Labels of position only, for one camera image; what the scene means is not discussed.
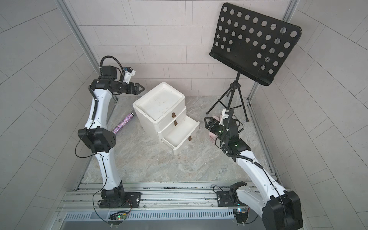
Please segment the white drawer cabinet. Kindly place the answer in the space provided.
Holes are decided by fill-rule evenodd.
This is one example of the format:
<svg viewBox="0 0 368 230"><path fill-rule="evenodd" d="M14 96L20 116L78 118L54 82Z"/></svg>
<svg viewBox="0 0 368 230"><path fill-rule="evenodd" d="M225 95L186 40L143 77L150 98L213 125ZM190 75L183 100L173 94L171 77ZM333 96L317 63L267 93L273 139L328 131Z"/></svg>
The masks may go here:
<svg viewBox="0 0 368 230"><path fill-rule="evenodd" d="M133 108L144 131L160 142L158 133L185 110L185 96L168 83L162 82L136 100Z"/></svg>

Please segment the white bottom drawer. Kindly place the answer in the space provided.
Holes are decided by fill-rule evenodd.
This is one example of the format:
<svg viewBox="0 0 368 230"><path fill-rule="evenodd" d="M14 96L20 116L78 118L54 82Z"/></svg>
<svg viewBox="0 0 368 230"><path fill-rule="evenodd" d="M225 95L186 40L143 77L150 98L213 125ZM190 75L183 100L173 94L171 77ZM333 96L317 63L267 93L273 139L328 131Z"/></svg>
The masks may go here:
<svg viewBox="0 0 368 230"><path fill-rule="evenodd" d="M185 116L182 120L173 121L162 132L162 142L179 154L193 139L199 129L200 122Z"/></svg>

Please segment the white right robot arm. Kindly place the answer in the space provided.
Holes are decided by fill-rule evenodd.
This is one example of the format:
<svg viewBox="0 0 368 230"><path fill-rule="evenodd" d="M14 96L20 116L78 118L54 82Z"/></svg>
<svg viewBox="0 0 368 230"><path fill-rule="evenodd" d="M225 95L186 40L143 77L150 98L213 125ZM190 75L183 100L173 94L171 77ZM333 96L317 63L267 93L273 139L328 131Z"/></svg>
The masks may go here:
<svg viewBox="0 0 368 230"><path fill-rule="evenodd" d="M239 136L240 121L233 109L224 109L221 117L205 117L205 128L216 135L219 147L237 163L258 189L255 193L245 182L230 188L234 204L243 203L262 218L267 230L298 230L303 227L301 201L294 191L287 191L259 163L251 148Z"/></svg>

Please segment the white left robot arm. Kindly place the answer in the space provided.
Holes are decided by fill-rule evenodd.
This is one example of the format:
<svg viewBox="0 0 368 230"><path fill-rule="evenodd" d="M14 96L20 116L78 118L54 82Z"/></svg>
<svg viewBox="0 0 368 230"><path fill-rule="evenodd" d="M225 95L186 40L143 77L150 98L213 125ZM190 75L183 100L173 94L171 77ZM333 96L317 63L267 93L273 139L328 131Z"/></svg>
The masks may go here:
<svg viewBox="0 0 368 230"><path fill-rule="evenodd" d="M131 67L104 65L106 59L117 61L117 58L107 55L100 61L100 75L88 86L92 96L92 107L89 118L83 129L78 131L78 137L91 150L100 165L103 188L100 208L116 208L126 204L123 183L117 173L114 158L114 147L117 143L115 133L108 130L108 108L114 96L121 94L138 95L145 91L139 83L130 81L135 75Z"/></svg>

